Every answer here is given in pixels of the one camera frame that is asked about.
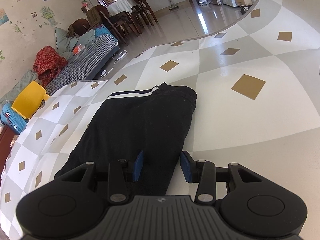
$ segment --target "white tiled floor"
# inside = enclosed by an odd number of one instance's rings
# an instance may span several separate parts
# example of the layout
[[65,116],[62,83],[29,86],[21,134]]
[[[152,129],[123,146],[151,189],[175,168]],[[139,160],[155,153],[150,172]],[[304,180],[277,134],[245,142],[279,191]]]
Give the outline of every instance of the white tiled floor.
[[[121,44],[118,52],[119,54],[121,51],[127,50],[127,55],[116,63],[114,69],[104,79],[111,78],[135,56],[153,46],[206,36],[227,27],[240,17],[240,8],[228,5],[210,4],[200,7],[190,4],[168,12],[168,14],[158,17],[158,23],[155,23],[154,26],[144,25],[140,36],[136,37],[130,33],[130,36],[127,37],[129,45]],[[115,59],[117,56],[110,59],[102,70],[111,70]]]

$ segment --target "plastic bag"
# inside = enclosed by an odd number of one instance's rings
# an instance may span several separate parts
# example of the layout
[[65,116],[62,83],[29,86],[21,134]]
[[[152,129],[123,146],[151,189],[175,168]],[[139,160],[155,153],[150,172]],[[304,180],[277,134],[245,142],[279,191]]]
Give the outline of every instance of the plastic bag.
[[77,55],[81,50],[83,50],[85,48],[85,46],[84,45],[78,45],[78,46],[76,46],[74,49],[73,49],[73,54],[75,54],[75,55]]

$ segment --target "yellow chair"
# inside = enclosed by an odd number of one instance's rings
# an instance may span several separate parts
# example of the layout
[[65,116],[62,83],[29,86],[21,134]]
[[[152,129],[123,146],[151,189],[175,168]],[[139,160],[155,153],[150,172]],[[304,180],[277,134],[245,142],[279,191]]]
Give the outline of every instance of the yellow chair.
[[24,119],[30,119],[38,110],[42,100],[47,101],[50,98],[45,89],[36,81],[32,81],[12,104],[12,109],[21,115]]

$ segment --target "metal screw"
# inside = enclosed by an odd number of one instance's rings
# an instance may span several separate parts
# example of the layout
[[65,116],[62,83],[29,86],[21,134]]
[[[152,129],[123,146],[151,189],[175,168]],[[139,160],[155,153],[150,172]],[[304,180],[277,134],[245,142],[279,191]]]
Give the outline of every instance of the metal screw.
[[110,200],[113,202],[121,202],[124,201],[126,199],[126,196],[123,194],[113,194],[110,197]]
[[213,200],[213,196],[210,194],[201,194],[198,196],[198,200],[202,202],[210,202]]

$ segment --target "brown cloth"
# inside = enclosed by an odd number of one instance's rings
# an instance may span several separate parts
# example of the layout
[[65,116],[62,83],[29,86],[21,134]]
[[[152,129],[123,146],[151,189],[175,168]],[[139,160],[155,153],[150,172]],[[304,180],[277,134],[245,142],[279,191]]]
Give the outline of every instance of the brown cloth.
[[90,24],[89,30],[91,30],[91,29],[95,30],[98,26],[100,26],[100,24],[102,24],[102,20],[101,20],[101,17],[99,15],[99,12],[95,7],[92,7],[87,12],[87,18],[88,18],[88,22]]
[[73,28],[72,25],[70,25],[69,28],[68,28],[67,37],[68,37],[68,38],[71,38],[71,37],[73,37],[73,36],[75,36],[75,29]]

